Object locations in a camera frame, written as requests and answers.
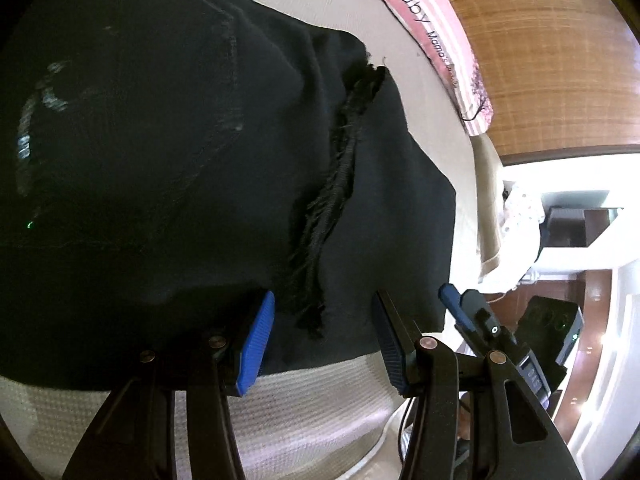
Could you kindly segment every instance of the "black cloth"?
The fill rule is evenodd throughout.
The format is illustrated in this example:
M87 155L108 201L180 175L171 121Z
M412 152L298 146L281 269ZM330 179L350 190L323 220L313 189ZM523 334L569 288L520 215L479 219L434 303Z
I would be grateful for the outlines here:
M454 191L384 68L321 240L316 336L284 308L371 73L357 38L251 0L35 0L0 54L0 374L111 389L258 288L279 306L263 374L376 351L377 288L441 330Z

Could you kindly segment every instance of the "screw head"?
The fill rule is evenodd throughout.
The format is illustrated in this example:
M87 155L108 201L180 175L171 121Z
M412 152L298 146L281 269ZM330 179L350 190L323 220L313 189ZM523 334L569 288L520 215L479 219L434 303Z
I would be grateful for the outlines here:
M433 337L423 337L420 339L420 346L425 350L433 350L438 346L438 342Z
M145 350L140 352L140 362L150 363L156 358L156 353L153 350Z
M489 354L489 359L491 359L491 361L493 361L497 365L503 365L505 364L505 362L507 362L507 356L502 352L498 352L497 350Z
M209 338L209 346L214 350L220 350L226 346L226 338L221 335L213 335Z

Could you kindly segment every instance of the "white wall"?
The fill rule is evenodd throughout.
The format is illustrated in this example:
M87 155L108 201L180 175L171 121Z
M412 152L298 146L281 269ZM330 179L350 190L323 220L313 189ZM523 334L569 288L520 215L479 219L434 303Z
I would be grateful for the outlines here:
M569 274L540 274L539 282L574 282L578 279L575 273Z
M502 177L529 184L540 193L608 190L602 206L625 208L589 247L545 248L533 266L541 274L615 269L640 257L640 153L507 166Z
M608 471L640 423L640 260L614 273L600 366L569 442L585 480Z
M640 202L640 153L582 156L507 166L502 179L527 182L540 193L608 190L603 207Z

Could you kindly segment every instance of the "blue gripper pad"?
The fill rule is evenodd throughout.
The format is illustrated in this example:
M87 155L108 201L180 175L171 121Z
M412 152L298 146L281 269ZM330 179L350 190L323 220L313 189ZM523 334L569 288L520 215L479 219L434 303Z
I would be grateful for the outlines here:
M275 297L271 291L268 291L264 295L262 304L240 351L240 369L238 380L236 381L236 389L240 396L244 396L258 378L264 350L267 347L269 334L273 327L274 316Z

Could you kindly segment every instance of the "beige cushion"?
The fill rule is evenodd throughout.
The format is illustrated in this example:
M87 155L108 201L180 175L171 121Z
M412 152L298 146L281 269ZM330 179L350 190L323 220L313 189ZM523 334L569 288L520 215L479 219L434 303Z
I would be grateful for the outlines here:
M471 145L476 164L480 276L485 276L500 264L502 239L499 218L504 210L502 163L487 134L471 137Z

